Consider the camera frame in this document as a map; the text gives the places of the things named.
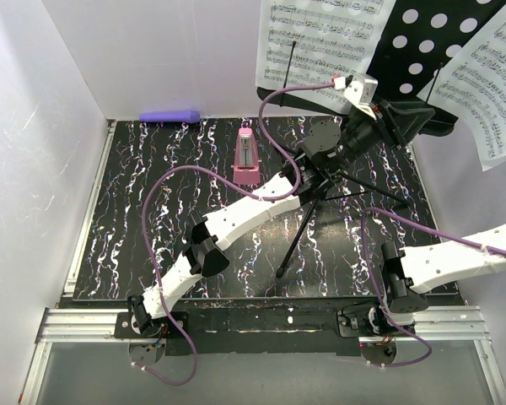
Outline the black folding music stand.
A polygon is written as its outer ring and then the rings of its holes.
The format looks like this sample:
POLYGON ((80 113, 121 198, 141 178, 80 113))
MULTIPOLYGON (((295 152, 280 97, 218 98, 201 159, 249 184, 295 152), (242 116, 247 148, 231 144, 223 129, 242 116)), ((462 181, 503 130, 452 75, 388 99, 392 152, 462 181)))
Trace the black folding music stand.
POLYGON ((267 104, 342 118, 308 135, 283 170, 301 203, 320 201, 377 143, 398 149, 419 133, 453 131, 452 114, 396 85, 415 51, 397 50, 390 38, 429 33, 425 24, 404 22, 403 14, 432 10, 430 1, 262 3, 258 96, 267 104))

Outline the pink metronome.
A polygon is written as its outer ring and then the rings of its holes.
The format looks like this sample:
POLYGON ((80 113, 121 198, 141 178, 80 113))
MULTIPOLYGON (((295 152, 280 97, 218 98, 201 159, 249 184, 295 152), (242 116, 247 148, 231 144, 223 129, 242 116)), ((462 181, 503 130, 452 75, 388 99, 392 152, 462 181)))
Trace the pink metronome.
POLYGON ((261 182, 260 161, 256 138, 249 127, 238 131, 234 153, 233 183, 256 186, 261 182))

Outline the white sheet music page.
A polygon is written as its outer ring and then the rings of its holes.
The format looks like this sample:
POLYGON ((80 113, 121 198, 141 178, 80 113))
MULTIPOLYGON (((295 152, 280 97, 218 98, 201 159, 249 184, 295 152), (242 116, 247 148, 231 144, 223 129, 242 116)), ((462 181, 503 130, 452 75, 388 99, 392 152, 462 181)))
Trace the white sheet music page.
POLYGON ((260 99, 283 87, 366 73, 394 2, 261 2, 256 87, 260 99))
POLYGON ((418 97, 471 129, 484 171, 506 161, 506 4, 418 97))

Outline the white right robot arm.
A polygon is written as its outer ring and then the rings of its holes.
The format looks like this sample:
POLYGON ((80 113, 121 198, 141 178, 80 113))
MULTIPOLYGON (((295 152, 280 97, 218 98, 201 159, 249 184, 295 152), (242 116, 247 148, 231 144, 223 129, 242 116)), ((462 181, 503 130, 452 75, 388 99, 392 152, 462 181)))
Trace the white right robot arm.
POLYGON ((413 325, 414 314, 428 308, 426 293, 438 286, 506 271, 506 224, 431 246, 398 250, 388 241, 381 252, 383 297, 364 315, 366 328, 379 336, 413 325))

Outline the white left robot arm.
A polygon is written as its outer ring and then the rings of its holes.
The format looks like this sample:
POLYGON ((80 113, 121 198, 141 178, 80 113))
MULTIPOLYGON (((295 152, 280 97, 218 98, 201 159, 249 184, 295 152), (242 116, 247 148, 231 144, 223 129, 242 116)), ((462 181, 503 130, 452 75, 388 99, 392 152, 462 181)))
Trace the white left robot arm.
POLYGON ((224 253, 242 235, 304 205, 310 207, 306 215, 312 216, 330 189, 346 178, 350 164, 377 143, 408 145, 435 114, 420 101, 379 100, 372 112, 368 116, 353 107, 340 124, 330 119, 314 123, 289 164, 263 186, 218 211, 191 212, 186 245, 175 264, 156 274, 155 286, 127 300, 133 331, 146 338, 156 336, 194 284, 229 266, 224 253))

